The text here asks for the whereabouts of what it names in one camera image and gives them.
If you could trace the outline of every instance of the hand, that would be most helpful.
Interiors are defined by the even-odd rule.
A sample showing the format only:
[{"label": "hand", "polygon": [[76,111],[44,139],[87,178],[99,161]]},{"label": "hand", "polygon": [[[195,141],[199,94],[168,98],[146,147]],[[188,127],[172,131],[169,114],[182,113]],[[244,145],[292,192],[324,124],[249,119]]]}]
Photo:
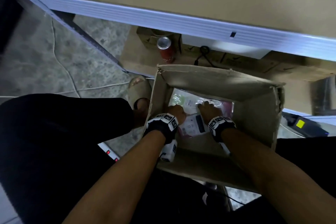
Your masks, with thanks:
[{"label": "hand", "polygon": [[209,104],[205,101],[203,104],[198,104],[198,109],[201,112],[202,118],[206,125],[209,124],[210,120],[217,116],[222,116],[222,110],[216,108],[213,104]]},{"label": "hand", "polygon": [[186,120],[187,115],[184,112],[183,107],[180,105],[169,106],[167,112],[177,118],[179,125]]}]

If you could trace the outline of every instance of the can lid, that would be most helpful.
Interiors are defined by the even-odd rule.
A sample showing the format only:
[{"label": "can lid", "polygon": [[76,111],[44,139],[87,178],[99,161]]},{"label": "can lid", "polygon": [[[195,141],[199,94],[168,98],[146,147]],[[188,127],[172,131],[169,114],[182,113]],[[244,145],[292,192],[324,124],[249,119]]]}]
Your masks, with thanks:
[{"label": "can lid", "polygon": [[160,50],[168,49],[170,46],[171,46],[171,40],[166,36],[160,37],[157,41],[157,47]]}]

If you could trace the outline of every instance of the sandal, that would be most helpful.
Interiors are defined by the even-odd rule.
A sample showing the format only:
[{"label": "sandal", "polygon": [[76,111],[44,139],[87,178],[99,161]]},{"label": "sandal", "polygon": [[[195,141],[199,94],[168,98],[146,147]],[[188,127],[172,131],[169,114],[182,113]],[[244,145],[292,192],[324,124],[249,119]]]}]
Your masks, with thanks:
[{"label": "sandal", "polygon": [[[138,82],[136,85],[131,86],[132,83],[138,78],[142,79],[142,81]],[[150,100],[151,95],[152,95],[152,89],[145,77],[138,75],[129,82],[128,84],[129,104],[134,110],[137,109],[137,101],[139,99],[147,98]]]}]

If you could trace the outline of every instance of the yellow sticker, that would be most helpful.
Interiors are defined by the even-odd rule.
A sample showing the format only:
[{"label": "yellow sticker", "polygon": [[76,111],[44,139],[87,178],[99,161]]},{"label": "yellow sticker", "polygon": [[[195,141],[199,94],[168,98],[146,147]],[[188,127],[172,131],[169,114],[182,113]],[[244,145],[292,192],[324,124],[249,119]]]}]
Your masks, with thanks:
[{"label": "yellow sticker", "polygon": [[297,127],[302,128],[305,122],[303,120],[299,120],[296,124]]}]

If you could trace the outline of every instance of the black wristband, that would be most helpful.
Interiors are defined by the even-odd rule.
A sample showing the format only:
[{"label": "black wristband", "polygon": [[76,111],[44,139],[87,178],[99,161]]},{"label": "black wristband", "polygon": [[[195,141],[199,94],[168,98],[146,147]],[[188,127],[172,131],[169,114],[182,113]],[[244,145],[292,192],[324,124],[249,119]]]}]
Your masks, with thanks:
[{"label": "black wristband", "polygon": [[150,131],[158,130],[166,138],[165,144],[170,144],[175,139],[178,124],[177,118],[170,113],[159,114],[147,122],[143,136]]},{"label": "black wristband", "polygon": [[235,123],[230,118],[223,116],[214,117],[208,124],[212,137],[217,143],[222,143],[221,133],[226,128],[235,128]]}]

